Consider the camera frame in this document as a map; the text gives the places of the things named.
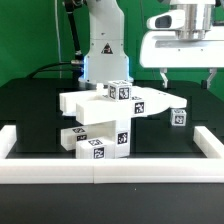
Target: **white machine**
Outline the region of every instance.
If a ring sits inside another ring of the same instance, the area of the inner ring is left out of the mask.
[[[90,50],[84,59],[82,83],[104,83],[129,77],[129,58],[124,53],[124,14],[116,0],[87,0],[90,15]]]
[[[168,86],[167,68],[209,68],[202,84],[209,88],[217,68],[224,67],[224,28],[213,24],[215,0],[160,0],[170,11],[148,19],[150,29],[143,38],[140,63],[160,68]]]

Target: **robot logo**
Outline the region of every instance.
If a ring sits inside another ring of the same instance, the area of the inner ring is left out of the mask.
[[[110,45],[107,43],[104,49],[102,50],[101,54],[113,54]]]

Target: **vertical block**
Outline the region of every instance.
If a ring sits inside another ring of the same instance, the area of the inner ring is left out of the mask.
[[[187,113],[182,109],[172,109],[170,122],[173,126],[185,126]]]
[[[109,81],[108,97],[113,101],[131,100],[132,84],[126,81]]]
[[[103,123],[101,132],[115,143],[115,158],[130,155],[131,119]]]

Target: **black table surface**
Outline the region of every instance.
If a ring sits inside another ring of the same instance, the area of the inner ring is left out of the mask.
[[[204,158],[194,127],[224,142],[224,102],[193,82],[135,81],[188,100],[187,125],[172,127],[170,110],[132,119],[131,158]],[[16,124],[8,158],[74,158],[60,130],[79,126],[59,110],[59,93],[78,91],[69,79],[14,79],[0,88],[0,128]],[[223,184],[0,185],[1,223],[223,223]]]

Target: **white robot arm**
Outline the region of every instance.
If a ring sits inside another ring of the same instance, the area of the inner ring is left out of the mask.
[[[90,50],[84,57],[81,86],[94,88],[109,80],[129,77],[129,58],[124,53],[124,14],[116,0],[72,0],[72,10],[86,4],[90,18]]]

